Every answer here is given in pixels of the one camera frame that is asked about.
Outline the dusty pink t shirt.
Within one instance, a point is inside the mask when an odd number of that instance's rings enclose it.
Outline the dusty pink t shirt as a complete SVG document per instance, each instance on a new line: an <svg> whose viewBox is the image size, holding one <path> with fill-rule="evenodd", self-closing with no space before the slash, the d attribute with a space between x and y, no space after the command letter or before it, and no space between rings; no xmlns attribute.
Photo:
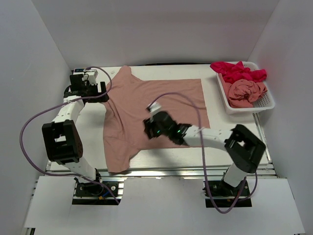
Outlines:
<svg viewBox="0 0 313 235"><path fill-rule="evenodd" d="M143 121L147 106L155 99L177 123L210 126L200 79L143 81L128 66L112 80L106 102L103 142L109 172L127 170L130 159L141 150L176 148L167 137L148 139Z"/></svg>

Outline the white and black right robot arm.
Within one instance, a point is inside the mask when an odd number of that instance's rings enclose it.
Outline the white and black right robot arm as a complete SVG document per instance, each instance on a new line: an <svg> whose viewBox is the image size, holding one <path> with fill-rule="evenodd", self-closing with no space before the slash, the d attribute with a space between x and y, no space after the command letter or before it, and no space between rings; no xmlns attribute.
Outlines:
<svg viewBox="0 0 313 235"><path fill-rule="evenodd" d="M210 147L229 154L232 165L217 186L210 190L220 196L233 195L248 174L254 174L266 150L265 144L244 125L231 130L200 129L185 123L176 123L166 111L160 111L143 121L149 139L166 136L176 145Z"/></svg>

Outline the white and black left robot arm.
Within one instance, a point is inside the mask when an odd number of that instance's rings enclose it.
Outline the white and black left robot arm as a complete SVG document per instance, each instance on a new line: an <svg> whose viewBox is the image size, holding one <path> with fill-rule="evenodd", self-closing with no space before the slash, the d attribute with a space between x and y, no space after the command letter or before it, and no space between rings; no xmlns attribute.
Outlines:
<svg viewBox="0 0 313 235"><path fill-rule="evenodd" d="M70 85L64 91L65 105L52 122L42 126L48 159L88 178L86 188L92 195L103 191L103 183L97 169L83 157L83 144L75 123L86 103L109 101L106 84L97 83L96 74L96 70L87 70L71 75Z"/></svg>

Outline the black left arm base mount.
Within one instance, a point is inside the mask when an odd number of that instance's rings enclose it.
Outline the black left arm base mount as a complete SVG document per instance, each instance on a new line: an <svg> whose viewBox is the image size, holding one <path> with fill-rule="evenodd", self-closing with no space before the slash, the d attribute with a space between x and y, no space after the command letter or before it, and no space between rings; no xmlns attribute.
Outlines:
<svg viewBox="0 0 313 235"><path fill-rule="evenodd" d="M121 201L124 183L119 181L103 181L118 202ZM111 193L103 186L92 183L81 183L78 180L74 188L73 205L117 206L118 203Z"/></svg>

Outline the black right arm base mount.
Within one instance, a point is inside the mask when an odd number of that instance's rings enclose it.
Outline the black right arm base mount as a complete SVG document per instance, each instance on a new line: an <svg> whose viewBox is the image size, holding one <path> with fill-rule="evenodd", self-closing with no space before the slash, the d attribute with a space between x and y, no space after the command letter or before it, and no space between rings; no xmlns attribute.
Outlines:
<svg viewBox="0 0 313 235"><path fill-rule="evenodd" d="M221 181L208 181L208 183L209 183L211 194L213 196L213 199L217 207L222 208L222 209L227 209L232 205L242 185L242 182L241 182L236 188L227 188L222 185ZM245 182L243 191L241 195L239 196L239 199L237 203L234 205L234 207L238 207L238 208L252 207L251 199L248 198L250 194L251 193L250 193L248 183Z"/></svg>

